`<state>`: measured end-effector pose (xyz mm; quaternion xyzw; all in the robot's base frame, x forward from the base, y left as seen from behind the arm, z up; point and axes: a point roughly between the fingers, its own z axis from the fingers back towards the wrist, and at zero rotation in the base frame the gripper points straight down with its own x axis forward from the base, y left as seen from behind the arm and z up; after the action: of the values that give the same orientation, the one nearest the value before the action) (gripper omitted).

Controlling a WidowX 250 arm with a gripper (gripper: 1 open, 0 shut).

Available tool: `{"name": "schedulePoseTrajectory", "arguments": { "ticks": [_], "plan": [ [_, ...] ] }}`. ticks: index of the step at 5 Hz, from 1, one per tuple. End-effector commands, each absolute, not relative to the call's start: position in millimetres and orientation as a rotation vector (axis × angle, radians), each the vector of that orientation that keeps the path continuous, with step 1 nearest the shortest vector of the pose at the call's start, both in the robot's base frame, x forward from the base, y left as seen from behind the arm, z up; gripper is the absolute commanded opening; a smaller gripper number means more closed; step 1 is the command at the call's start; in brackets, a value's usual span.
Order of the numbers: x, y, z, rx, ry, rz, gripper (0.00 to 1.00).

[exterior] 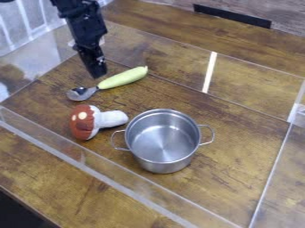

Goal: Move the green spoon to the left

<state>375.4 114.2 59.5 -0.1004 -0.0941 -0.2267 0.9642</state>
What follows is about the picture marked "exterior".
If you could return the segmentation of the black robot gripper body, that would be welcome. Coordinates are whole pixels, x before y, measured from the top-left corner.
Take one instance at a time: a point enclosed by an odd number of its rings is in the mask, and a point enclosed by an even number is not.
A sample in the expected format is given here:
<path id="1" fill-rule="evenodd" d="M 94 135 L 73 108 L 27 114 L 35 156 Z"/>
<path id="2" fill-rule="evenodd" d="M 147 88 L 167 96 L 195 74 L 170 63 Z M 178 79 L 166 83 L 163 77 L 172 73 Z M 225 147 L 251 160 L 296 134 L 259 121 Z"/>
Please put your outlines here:
<path id="1" fill-rule="evenodd" d="M 94 50 L 107 33 L 102 9 L 96 0 L 49 0 L 67 21 L 79 47 Z"/>

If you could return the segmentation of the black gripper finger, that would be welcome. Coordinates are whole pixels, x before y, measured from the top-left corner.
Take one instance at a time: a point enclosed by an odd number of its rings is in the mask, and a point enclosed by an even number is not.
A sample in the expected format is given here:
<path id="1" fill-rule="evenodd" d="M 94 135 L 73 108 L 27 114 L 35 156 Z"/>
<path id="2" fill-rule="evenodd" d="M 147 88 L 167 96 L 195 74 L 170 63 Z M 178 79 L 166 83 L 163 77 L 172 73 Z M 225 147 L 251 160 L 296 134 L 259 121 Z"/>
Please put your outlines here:
<path id="1" fill-rule="evenodd" d="M 92 76 L 95 78 L 102 77 L 107 73 L 107 65 L 103 55 L 103 49 L 100 46 L 96 46 L 92 51 L 94 54 L 94 63 L 92 63 Z"/>
<path id="2" fill-rule="evenodd" d="M 95 59 L 92 55 L 92 51 L 87 48 L 79 48 L 77 53 L 81 58 L 81 62 L 84 64 L 85 69 L 88 70 L 92 78 L 98 78 L 95 71 Z"/>

